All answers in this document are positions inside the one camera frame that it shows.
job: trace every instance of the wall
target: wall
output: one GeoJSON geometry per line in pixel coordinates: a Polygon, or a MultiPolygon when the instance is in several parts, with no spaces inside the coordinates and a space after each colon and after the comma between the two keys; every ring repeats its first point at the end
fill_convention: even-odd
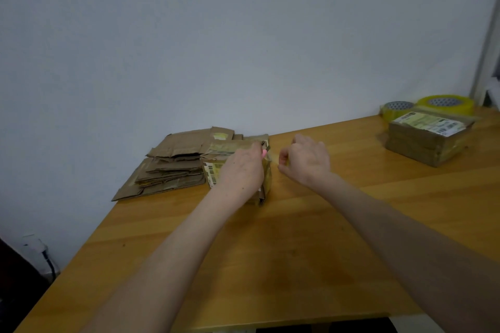
{"type": "Polygon", "coordinates": [[[470,92],[494,0],[0,0],[0,235],[64,267],[167,133],[470,92]]]}

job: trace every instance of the small tape roll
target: small tape roll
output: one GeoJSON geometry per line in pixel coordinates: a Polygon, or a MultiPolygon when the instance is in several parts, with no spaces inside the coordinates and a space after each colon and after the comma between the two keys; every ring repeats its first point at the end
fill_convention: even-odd
{"type": "Polygon", "coordinates": [[[434,108],[455,115],[473,115],[474,100],[459,95],[433,95],[420,99],[416,105],[434,108]]]}
{"type": "Polygon", "coordinates": [[[380,108],[382,118],[385,121],[392,121],[394,119],[397,119],[398,117],[401,117],[402,115],[408,113],[413,105],[413,103],[402,101],[385,103],[380,108]]]}

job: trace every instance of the yellow tape roll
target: yellow tape roll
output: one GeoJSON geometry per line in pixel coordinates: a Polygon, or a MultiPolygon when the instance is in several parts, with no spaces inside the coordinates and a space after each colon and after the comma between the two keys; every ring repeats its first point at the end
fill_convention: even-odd
{"type": "Polygon", "coordinates": [[[410,102],[389,102],[380,108],[380,112],[385,121],[392,121],[407,114],[413,105],[410,102]]]}
{"type": "Polygon", "coordinates": [[[473,115],[474,101],[459,95],[433,95],[420,99],[416,105],[456,115],[473,115]]]}

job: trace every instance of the wooden table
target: wooden table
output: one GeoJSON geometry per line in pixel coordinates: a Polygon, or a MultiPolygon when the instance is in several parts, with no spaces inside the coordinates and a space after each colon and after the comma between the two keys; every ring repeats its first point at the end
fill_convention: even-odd
{"type": "MultiPolygon", "coordinates": [[[[500,113],[481,109],[472,144],[435,169],[383,147],[378,116],[301,132],[366,193],[500,261],[500,113]]],[[[271,137],[287,145],[294,132],[271,137]]],[[[174,331],[325,322],[420,312],[344,218],[272,168],[265,205],[244,206],[210,249],[174,331]]],[[[76,332],[172,232],[208,186],[118,202],[17,332],[76,332]]]]}

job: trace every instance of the forearm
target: forearm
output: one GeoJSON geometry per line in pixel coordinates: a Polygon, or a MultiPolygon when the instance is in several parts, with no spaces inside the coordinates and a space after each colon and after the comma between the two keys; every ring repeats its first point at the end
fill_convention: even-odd
{"type": "Polygon", "coordinates": [[[334,205],[446,331],[500,328],[500,265],[373,199],[335,174],[311,187],[334,205]]]}
{"type": "Polygon", "coordinates": [[[237,203],[222,189],[212,189],[82,332],[168,331],[211,243],[239,207],[237,203]]]}

